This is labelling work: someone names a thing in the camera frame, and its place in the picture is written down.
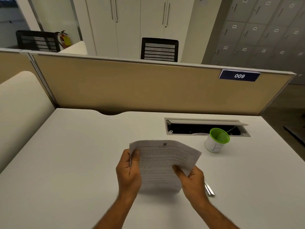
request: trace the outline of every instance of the black chair backrest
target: black chair backrest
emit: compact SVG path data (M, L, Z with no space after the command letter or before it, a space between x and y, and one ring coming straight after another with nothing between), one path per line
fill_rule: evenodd
M18 30L16 37L19 49L59 52L58 35L54 32Z
M142 38L141 59L178 61L178 40Z

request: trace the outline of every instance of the number plate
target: number plate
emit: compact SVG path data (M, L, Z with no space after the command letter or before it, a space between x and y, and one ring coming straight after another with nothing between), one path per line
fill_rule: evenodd
M238 70L222 70L219 79L231 79L254 82L260 73Z

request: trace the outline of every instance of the pen holder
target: pen holder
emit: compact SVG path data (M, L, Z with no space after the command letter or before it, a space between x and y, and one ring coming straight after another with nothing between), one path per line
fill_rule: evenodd
M229 141L230 137L226 131L220 128L212 128L208 138L204 142L204 146L208 151L218 153L220 149Z

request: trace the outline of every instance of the white desk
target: white desk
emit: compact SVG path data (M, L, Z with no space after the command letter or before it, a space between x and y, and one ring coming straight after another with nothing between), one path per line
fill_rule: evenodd
M166 135L164 117L238 119L251 137L231 137L219 154L206 136ZM202 151L197 166L211 202L241 228L303 228L305 164L255 116L56 109L0 174L0 227L91 228L115 200L115 167L129 143L172 139ZM207 228L182 191L138 195L124 228Z

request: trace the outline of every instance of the red fire extinguisher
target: red fire extinguisher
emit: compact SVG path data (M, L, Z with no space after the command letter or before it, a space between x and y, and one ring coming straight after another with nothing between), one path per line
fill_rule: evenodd
M61 31L61 32L56 32L59 35L60 38L60 45L66 49L67 47L71 46L71 41L70 38L68 37L68 35L65 33L65 30Z

